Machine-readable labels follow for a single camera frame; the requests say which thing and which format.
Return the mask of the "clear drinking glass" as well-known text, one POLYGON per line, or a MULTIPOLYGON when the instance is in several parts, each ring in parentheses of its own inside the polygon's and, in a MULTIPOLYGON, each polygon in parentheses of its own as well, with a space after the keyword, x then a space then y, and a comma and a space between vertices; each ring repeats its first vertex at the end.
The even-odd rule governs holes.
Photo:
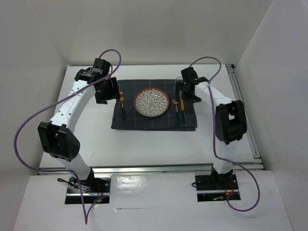
POLYGON ((176 79, 175 79, 175 82, 177 83, 177 82, 182 82, 183 81, 183 77, 177 77, 176 79))

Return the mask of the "gold fork green handle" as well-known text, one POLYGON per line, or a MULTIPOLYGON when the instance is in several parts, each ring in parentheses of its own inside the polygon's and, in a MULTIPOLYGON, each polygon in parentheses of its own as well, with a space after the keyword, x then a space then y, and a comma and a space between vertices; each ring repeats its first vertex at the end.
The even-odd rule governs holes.
POLYGON ((125 108, 124 108, 124 93, 120 91, 119 96, 120 96, 120 102, 121 102, 122 120, 125 121, 126 120, 126 112, 125 112, 125 108))

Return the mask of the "gold spoon green handle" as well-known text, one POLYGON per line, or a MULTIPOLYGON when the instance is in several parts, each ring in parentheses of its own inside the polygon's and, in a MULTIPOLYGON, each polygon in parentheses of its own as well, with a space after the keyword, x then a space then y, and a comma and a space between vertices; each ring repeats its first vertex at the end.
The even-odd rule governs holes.
POLYGON ((179 111, 178 111, 178 101, 176 99, 172 100, 173 104, 175 105, 176 108, 176 123, 179 126, 180 125, 180 115, 179 115, 179 111))

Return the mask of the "gold knife green handle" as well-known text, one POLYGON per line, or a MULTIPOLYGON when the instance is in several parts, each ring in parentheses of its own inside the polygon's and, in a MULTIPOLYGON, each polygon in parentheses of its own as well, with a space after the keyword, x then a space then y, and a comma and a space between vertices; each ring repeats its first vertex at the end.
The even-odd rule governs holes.
POLYGON ((183 122, 183 124, 186 124, 185 107, 184 107, 184 102, 183 102, 182 98, 180 100, 180 104, 181 104, 181 118, 182 118, 182 122, 183 122))

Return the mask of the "dark grey checked cloth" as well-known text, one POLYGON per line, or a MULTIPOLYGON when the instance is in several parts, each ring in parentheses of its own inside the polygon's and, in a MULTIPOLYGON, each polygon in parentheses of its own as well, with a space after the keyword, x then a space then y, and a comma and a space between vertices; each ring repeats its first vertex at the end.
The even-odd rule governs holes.
POLYGON ((157 117, 145 117, 134 107, 135 95, 149 87, 155 87, 167 93, 170 100, 175 99, 175 81, 172 79, 136 79, 119 80, 118 87, 124 93, 124 108, 126 119, 122 119, 121 102, 116 102, 111 128, 116 130, 153 130, 153 131, 195 131, 197 118, 192 102, 184 101, 186 123, 177 125, 176 109, 170 103, 168 110, 157 117))

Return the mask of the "floral patterned plate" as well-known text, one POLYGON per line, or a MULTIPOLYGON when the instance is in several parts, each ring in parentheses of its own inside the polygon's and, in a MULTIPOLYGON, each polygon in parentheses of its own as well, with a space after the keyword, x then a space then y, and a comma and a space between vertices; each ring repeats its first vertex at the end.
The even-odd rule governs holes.
POLYGON ((133 100, 136 111, 145 117, 157 117, 169 108, 168 95, 158 88, 145 88, 139 91, 133 100))

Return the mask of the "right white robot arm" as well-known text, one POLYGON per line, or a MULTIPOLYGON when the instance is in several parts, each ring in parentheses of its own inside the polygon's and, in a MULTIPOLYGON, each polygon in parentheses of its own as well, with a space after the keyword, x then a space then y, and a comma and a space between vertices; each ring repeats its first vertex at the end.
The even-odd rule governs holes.
POLYGON ((207 78, 198 77, 193 67, 181 70, 181 80, 176 81, 176 93, 188 102, 204 101, 212 109, 216 160, 211 167, 209 181, 212 187, 220 189, 232 178, 232 162, 239 141, 247 132, 244 104, 212 87, 207 78))

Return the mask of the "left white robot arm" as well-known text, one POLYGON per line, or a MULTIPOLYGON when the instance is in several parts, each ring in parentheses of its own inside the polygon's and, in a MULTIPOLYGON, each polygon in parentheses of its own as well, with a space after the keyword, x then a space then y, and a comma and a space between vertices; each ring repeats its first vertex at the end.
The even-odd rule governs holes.
POLYGON ((70 99, 65 101, 49 122, 41 122, 38 134, 43 151, 76 173, 78 187, 90 192, 95 186, 94 172, 85 164, 79 150, 80 142, 74 135, 75 127, 85 106, 94 97, 97 104, 119 100, 117 79, 109 77, 111 64, 96 58, 93 66, 81 69, 75 76, 70 99))

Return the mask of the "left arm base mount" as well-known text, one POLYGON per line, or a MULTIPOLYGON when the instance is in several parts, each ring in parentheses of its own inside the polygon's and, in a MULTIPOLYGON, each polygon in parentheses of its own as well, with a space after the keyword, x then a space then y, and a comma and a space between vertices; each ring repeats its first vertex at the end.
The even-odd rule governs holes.
MULTIPOLYGON (((58 178, 57 181, 67 184, 64 202, 66 205, 81 204, 81 193, 76 179, 73 177, 70 177, 69 180, 58 178)), ((93 204, 95 201, 97 201, 98 204, 108 204, 110 202, 110 187, 110 176, 94 178, 93 184, 89 187, 82 185, 84 204, 93 204)))

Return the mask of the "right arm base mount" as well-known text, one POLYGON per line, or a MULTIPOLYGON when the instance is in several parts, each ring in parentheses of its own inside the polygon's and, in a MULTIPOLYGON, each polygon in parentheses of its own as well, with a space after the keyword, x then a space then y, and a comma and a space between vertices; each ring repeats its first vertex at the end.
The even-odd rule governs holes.
POLYGON ((241 200, 236 175, 223 182, 214 183, 209 175, 196 175, 195 182, 191 184, 196 189, 198 202, 217 202, 229 200, 241 200))

